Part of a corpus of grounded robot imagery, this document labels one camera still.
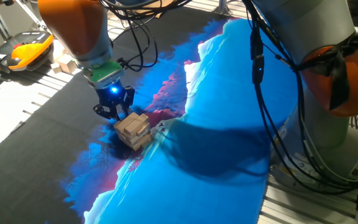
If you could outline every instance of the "projected image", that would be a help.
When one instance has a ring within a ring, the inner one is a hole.
[[[131,108],[149,117],[155,140],[135,152],[114,121],[93,131],[60,181],[83,223],[256,223],[270,148],[249,36],[246,20],[211,21],[142,71]],[[296,102],[295,77],[265,57],[262,91],[268,108],[280,108],[280,126]]]

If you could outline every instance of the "wooden block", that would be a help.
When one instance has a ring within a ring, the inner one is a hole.
[[[77,65],[73,62],[73,58],[69,55],[63,55],[58,59],[58,63],[62,71],[68,74],[73,73],[77,69]]]
[[[148,122],[149,117],[146,114],[142,114],[138,118],[136,118],[136,120],[134,120],[131,124],[125,127],[125,133],[127,133],[132,138],[136,135],[136,131]]]
[[[137,135],[137,136],[142,136],[142,135],[144,135],[144,133],[146,133],[147,131],[150,131],[150,124],[149,124],[149,123],[143,125],[140,129],[138,129],[138,130],[136,131],[136,135]]]
[[[114,125],[114,128],[116,129],[117,133],[121,134],[124,132],[124,129],[126,128],[126,126],[128,126],[128,124],[131,124],[138,117],[139,117],[139,115],[137,115],[136,113],[131,113],[128,117],[123,119],[120,123],[117,122]]]
[[[59,63],[53,63],[50,66],[52,67],[52,70],[55,74],[62,72],[62,68],[60,68]]]
[[[123,142],[125,143],[125,145],[129,146],[132,148],[132,144],[126,139],[124,138],[122,135],[118,134],[118,138]]]
[[[142,138],[139,139],[138,143],[134,146],[132,146],[133,150],[138,150],[140,147],[145,148],[146,146],[148,146],[152,141],[153,141],[154,137],[153,135],[150,134],[146,134],[145,136],[143,136]]]
[[[131,144],[131,146],[133,146],[133,145],[136,145],[143,136],[145,136],[147,134],[150,134],[150,133],[151,133],[151,131],[149,130],[148,132],[143,133],[143,135],[141,135],[141,136],[136,136],[135,135],[134,138],[128,138],[125,135],[125,133],[119,134],[119,136],[121,136],[123,139],[125,139],[125,141],[129,142],[129,144]]]

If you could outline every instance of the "table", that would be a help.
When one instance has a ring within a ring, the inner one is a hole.
[[[190,7],[212,11],[217,6],[217,1],[197,0],[189,3]],[[244,17],[242,6],[229,8],[235,16]],[[110,19],[109,27],[120,27],[119,21]],[[109,35],[114,38],[119,34],[118,29],[113,29]],[[5,113],[3,121],[12,120],[12,124],[6,125],[0,133],[0,140],[4,139],[11,131],[18,128],[50,97],[71,80],[67,74],[54,74],[48,67],[41,67],[34,73],[21,73],[16,82],[3,82],[0,84],[0,109],[5,105],[7,98],[21,99],[15,108],[18,113]],[[357,191],[341,196],[322,196],[294,192],[277,183],[273,177],[268,178],[265,200],[260,211],[258,223],[358,223],[358,211],[356,211]]]

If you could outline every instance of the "cable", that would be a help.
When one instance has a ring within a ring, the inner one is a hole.
[[[142,53],[142,49],[140,47],[139,41],[137,40],[136,34],[134,32],[134,28],[132,27],[132,24],[131,24],[130,20],[128,20],[128,23],[129,23],[129,28],[131,29],[131,32],[132,32],[132,36],[134,37],[134,40],[135,40],[137,50],[139,51],[140,65],[139,65],[138,69],[133,69],[130,65],[127,65],[127,67],[129,69],[131,69],[132,71],[134,71],[134,72],[139,72],[143,68],[143,53]]]
[[[158,62],[158,47],[157,47],[157,41],[155,40],[155,37],[153,35],[153,33],[150,31],[150,29],[144,24],[144,27],[146,28],[146,30],[149,32],[150,36],[152,37],[153,39],[153,42],[154,42],[154,49],[155,49],[155,60],[154,62],[151,64],[151,65],[144,65],[143,67],[144,68],[151,68],[153,67],[157,62]]]
[[[150,22],[150,21],[153,20],[154,18],[155,18],[155,16],[151,17],[151,18],[148,19],[146,22],[143,22],[143,24],[141,24],[140,26],[146,25],[146,23]],[[125,28],[125,29],[124,29],[124,32],[121,32],[120,34],[118,34],[118,36],[117,36],[114,40],[112,40],[112,42],[114,43],[120,36],[124,35],[124,34],[125,34],[126,32],[128,32],[128,31],[131,31],[131,29],[130,29],[129,27]]]
[[[246,4],[247,6],[247,9],[254,9],[254,6],[251,2],[244,2],[244,4]],[[251,16],[253,16],[254,18],[252,19],[253,21],[259,21],[261,22],[261,19],[258,15],[258,13],[256,11],[252,11],[250,10],[250,13],[251,13]],[[278,45],[279,43],[276,42],[276,38],[272,38],[270,36],[270,32],[267,32],[266,29],[262,29],[265,34],[270,38],[270,40],[273,42],[273,44],[276,45],[276,47],[282,52],[282,54],[286,57],[286,58],[289,58],[289,56],[286,55],[286,53],[283,51],[283,48],[281,47],[281,45]],[[298,84],[298,114],[299,115],[303,115],[304,114],[304,102],[303,102],[303,87],[301,85],[301,79],[300,79],[300,75],[299,73],[294,70],[294,72],[296,73],[296,79],[297,79],[297,84]],[[305,143],[304,143],[304,140],[305,140],[305,137],[304,137],[304,133],[303,133],[303,126],[300,124],[300,132],[301,132],[301,137],[302,137],[302,145],[303,145],[303,148],[305,150],[305,155],[307,156],[308,158],[308,161],[309,163],[312,165],[312,167],[315,169],[315,171],[320,175],[322,176],[323,178],[327,179],[327,180],[330,180],[331,182],[333,182],[332,179],[330,179],[329,177],[327,177],[320,169],[319,167],[316,167],[314,165],[314,163],[312,162],[312,159],[311,157],[309,156],[307,150],[306,150],[306,146],[305,146]]]
[[[278,150],[277,148],[277,145],[274,144],[274,140],[273,140],[273,137],[272,137],[272,134],[270,133],[270,130],[269,130],[269,127],[267,125],[267,122],[266,122],[266,117],[265,117],[265,111],[263,109],[263,105],[262,105],[262,102],[260,101],[261,98],[263,98],[262,96],[262,92],[260,90],[260,85],[259,84],[255,84],[255,91],[257,93],[257,99],[258,99],[258,104],[259,104],[259,109],[260,109],[260,114],[262,115],[262,120],[263,120],[263,123],[264,123],[264,126],[265,126],[265,130],[267,132],[267,135],[270,139],[270,141],[272,142],[272,146],[277,154],[277,156],[279,157],[279,159],[281,160],[283,166],[285,167],[285,169],[288,171],[289,175],[298,183],[300,184],[302,187],[312,191],[312,192],[315,192],[315,193],[318,193],[318,194],[326,194],[326,195],[339,195],[339,194],[344,194],[344,193],[347,193],[347,192],[351,192],[353,190],[355,190],[357,187],[355,187],[354,189],[347,189],[347,190],[342,190],[342,191],[338,191],[338,192],[326,192],[326,191],[320,191],[320,190],[316,190],[316,189],[313,189],[309,186],[307,186],[306,184],[304,184],[302,181],[300,181],[294,174],[293,172],[291,171],[291,169],[288,167],[288,165],[285,163],[284,161],[284,158],[282,157],[282,155],[280,154],[280,151]]]
[[[300,124],[300,133],[301,133],[301,140],[302,140],[302,145],[303,145],[303,149],[305,152],[305,155],[308,158],[309,163],[312,165],[312,167],[315,169],[315,171],[324,179],[326,179],[327,181],[331,182],[331,183],[335,183],[335,184],[339,184],[343,187],[350,187],[350,188],[354,188],[357,187],[357,185],[353,184],[353,185],[346,185],[343,183],[338,183],[335,180],[332,180],[331,178],[329,178],[325,173],[322,172],[322,170],[319,167],[315,166],[315,160],[313,157],[310,157],[305,145],[305,134],[304,134],[304,114],[305,114],[305,107],[304,107],[304,101],[303,101],[303,86],[302,86],[302,82],[301,82],[301,78],[300,78],[300,74],[299,72],[294,69],[295,68],[295,64],[293,63],[293,61],[291,60],[291,58],[286,54],[286,52],[284,51],[283,47],[281,46],[281,44],[279,43],[277,37],[273,36],[273,32],[272,29],[270,29],[266,23],[259,17],[259,14],[257,13],[254,5],[252,4],[252,2],[250,0],[243,0],[244,4],[246,5],[247,10],[250,9],[250,14],[251,14],[251,18],[252,18],[252,23],[253,26],[251,27],[252,29],[256,28],[256,29],[262,29],[262,31],[268,36],[268,38],[272,41],[272,43],[276,46],[276,48],[283,54],[283,56],[286,58],[286,63],[291,66],[291,68],[293,68],[295,74],[296,74],[296,81],[297,81],[297,85],[298,85],[298,119],[299,119],[299,124]],[[272,123],[272,121],[270,120],[271,125],[273,127],[273,129],[275,130],[275,134],[276,137],[278,138],[278,140],[280,141],[280,144],[283,146],[283,150],[288,153],[281,141],[281,137],[280,135],[277,133],[277,130],[274,127],[274,124]],[[275,142],[273,141],[273,139],[271,139],[272,144],[276,147]]]
[[[135,6],[122,6],[122,5],[118,5],[118,4],[114,4],[111,3],[107,0],[100,0],[101,4],[108,8],[113,14],[115,14],[119,19],[122,20],[131,20],[131,21],[136,21],[136,20],[143,20],[146,19],[148,17],[152,17],[152,16],[156,16],[160,13],[165,13],[168,10],[171,9],[176,9],[178,7],[182,7],[185,4],[189,3],[191,0],[177,0],[177,1],[173,1],[170,4],[164,6],[164,7],[147,7],[147,5],[156,2],[158,0],[152,0],[149,2],[144,2],[142,4],[138,4]],[[137,13],[132,13],[129,12],[130,10],[143,10],[145,12],[137,12]]]
[[[351,180],[351,179],[347,179],[337,173],[335,173],[334,171],[332,171],[328,166],[327,164],[324,162],[323,158],[321,158],[321,155],[320,153],[318,152],[316,146],[314,145],[314,142],[313,140],[311,139],[311,136],[309,135],[309,132],[308,132],[308,129],[306,128],[306,124],[305,122],[303,121],[303,119],[301,120],[302,121],[302,125],[305,127],[305,133],[307,135],[307,137],[309,138],[309,141],[314,149],[314,153],[318,156],[319,160],[321,161],[321,163],[323,164],[323,166],[328,170],[330,171],[330,173],[334,174],[336,177],[342,179],[342,180],[345,180],[345,181],[348,181],[348,182],[358,182],[358,180]]]
[[[150,37],[149,37],[149,35],[147,34],[146,30],[143,29],[143,27],[141,27],[137,22],[134,21],[133,23],[137,24],[138,27],[140,27],[140,28],[142,29],[143,33],[146,35],[146,38],[147,38],[147,46],[146,46],[146,48],[145,48],[143,51],[141,51],[141,53],[139,53],[138,55],[136,55],[136,56],[130,58],[130,59],[127,61],[127,63],[129,63],[129,62],[131,62],[132,60],[134,60],[135,58],[139,57],[141,54],[144,54],[144,53],[146,52],[146,50],[149,49],[149,47],[150,47]]]

